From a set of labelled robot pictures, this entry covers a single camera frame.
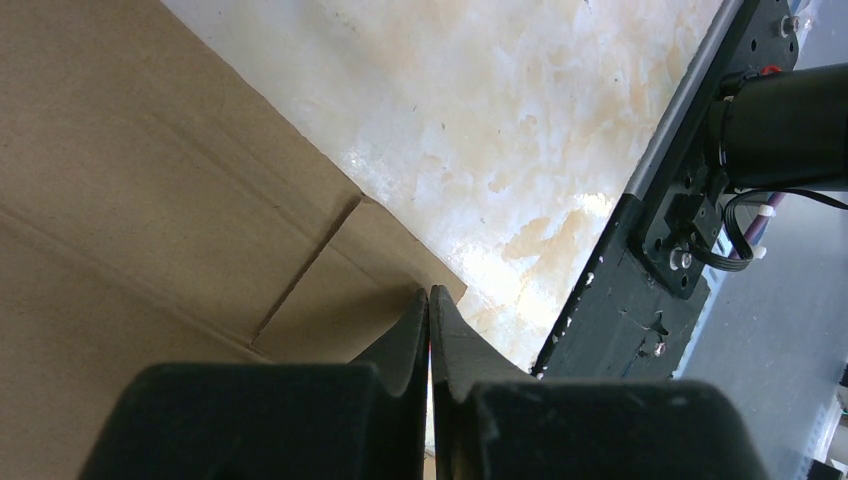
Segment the screw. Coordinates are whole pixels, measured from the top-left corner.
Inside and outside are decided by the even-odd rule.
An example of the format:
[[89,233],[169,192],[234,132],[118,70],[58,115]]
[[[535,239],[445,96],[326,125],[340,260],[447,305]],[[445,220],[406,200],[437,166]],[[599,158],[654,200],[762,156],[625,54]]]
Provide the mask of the screw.
[[654,351],[652,352],[655,357],[661,357],[663,353],[665,353],[665,343],[659,342],[654,346]]
[[783,17],[780,21],[780,36],[788,37],[790,33],[797,33],[801,30],[801,18],[797,15],[791,17]]
[[668,263],[672,270],[677,270],[678,268],[686,270],[692,266],[692,254],[690,252],[684,252],[680,248],[675,248],[669,254]]

